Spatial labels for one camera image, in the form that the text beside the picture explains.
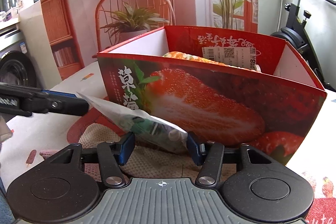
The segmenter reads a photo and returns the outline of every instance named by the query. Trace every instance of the barcode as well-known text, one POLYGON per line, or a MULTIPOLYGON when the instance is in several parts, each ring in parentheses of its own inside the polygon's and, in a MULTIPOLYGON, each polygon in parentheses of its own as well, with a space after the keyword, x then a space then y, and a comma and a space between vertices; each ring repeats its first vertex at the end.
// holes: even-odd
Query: barcode
POLYGON ((208 48, 208 59, 215 61, 215 53, 212 48, 208 48))
POLYGON ((224 48, 224 58, 235 58, 235 49, 224 48))

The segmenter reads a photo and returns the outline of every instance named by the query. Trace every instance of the wooden cabinet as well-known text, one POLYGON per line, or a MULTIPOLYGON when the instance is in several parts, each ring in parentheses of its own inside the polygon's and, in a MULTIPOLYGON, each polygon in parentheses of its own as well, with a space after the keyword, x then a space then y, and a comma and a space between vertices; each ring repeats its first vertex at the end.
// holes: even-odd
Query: wooden cabinet
POLYGON ((45 28, 62 80, 84 67, 68 0, 41 0, 45 28))

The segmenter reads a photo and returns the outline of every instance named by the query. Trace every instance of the white table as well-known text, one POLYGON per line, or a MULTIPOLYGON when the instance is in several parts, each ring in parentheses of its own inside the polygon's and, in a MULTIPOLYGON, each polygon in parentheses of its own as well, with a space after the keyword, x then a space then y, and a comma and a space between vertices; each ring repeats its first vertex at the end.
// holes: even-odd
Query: white table
MULTIPOLYGON (((77 93, 105 98, 107 96, 100 74, 98 62, 94 62, 84 69, 56 85, 53 90, 77 93)), ((5 188, 31 167, 40 163, 41 150, 62 149, 68 145, 66 133, 79 117, 57 113, 36 114, 32 117, 16 116, 7 125, 14 130, 13 136, 2 144, 0 153, 0 175, 5 188), (36 157, 32 164, 26 164, 27 157, 32 150, 36 150, 36 157)))
POLYGON ((336 93, 328 91, 328 96, 308 135, 299 149, 287 163, 287 167, 315 180, 315 198, 324 198, 322 193, 323 178, 328 177, 336 185, 336 93))

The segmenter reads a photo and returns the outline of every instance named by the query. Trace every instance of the strawberry box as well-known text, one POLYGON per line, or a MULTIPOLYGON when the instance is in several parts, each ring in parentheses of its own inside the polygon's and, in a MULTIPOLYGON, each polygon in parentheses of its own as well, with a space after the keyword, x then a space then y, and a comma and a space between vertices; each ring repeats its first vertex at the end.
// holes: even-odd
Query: strawberry box
POLYGON ((110 101, 142 109, 204 140, 230 147, 251 143, 284 164, 326 98, 288 42, 256 33, 165 26, 97 58, 110 101), (169 58, 168 52, 185 55, 169 58), (230 66, 196 62, 198 57, 230 66))

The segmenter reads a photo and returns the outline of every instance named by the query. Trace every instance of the shelf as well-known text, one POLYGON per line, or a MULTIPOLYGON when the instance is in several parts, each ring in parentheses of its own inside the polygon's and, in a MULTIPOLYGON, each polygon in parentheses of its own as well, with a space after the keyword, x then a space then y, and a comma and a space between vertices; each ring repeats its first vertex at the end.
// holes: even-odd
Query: shelf
POLYGON ((71 63, 71 64, 68 64, 68 65, 65 65, 63 67, 58 67, 58 69, 65 69, 65 68, 68 68, 68 67, 71 67, 71 66, 78 66, 79 63, 71 63))
POLYGON ((50 42, 50 46, 55 46, 55 45, 57 45, 57 44, 59 44, 59 43, 62 43, 62 42, 67 41, 67 40, 70 40, 70 39, 72 39, 72 38, 73 38, 73 37, 72 37, 71 35, 69 35, 69 36, 67 36, 67 37, 63 37, 63 38, 61 38, 61 39, 59 39, 59 40, 50 42))
POLYGON ((82 67, 80 63, 72 63, 63 67, 59 67, 58 71, 59 74, 61 75, 62 80, 64 80, 69 76, 73 75, 74 73, 76 73, 77 71, 81 70, 81 68, 82 67))

